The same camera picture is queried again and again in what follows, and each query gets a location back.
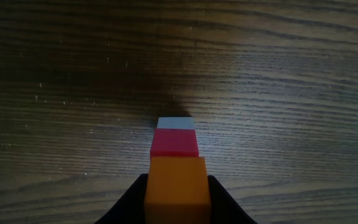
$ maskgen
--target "block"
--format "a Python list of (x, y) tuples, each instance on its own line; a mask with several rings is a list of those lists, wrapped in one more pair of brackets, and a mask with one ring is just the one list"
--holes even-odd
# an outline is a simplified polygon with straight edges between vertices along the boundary
[(193, 118), (160, 118), (154, 132), (150, 157), (198, 157)]
[(211, 216), (203, 157), (152, 157), (144, 198), (146, 224), (207, 224)]

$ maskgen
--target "tabletop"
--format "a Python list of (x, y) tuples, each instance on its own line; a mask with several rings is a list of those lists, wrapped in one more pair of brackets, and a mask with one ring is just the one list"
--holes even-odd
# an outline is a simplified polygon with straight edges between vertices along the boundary
[(192, 116), (258, 223), (358, 223), (358, 0), (0, 0), (0, 223), (93, 223)]

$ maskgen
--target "red block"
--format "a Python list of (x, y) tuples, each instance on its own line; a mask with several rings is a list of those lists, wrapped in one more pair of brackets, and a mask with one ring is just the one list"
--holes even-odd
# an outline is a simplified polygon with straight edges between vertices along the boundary
[(150, 150), (150, 157), (154, 156), (198, 157), (196, 131), (157, 128)]

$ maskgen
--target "dark brown wood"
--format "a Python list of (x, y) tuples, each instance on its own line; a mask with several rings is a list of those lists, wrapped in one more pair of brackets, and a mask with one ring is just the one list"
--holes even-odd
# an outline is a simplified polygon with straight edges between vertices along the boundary
[(358, 0), (0, 1), (0, 223), (93, 223), (192, 115), (259, 223), (358, 223)]

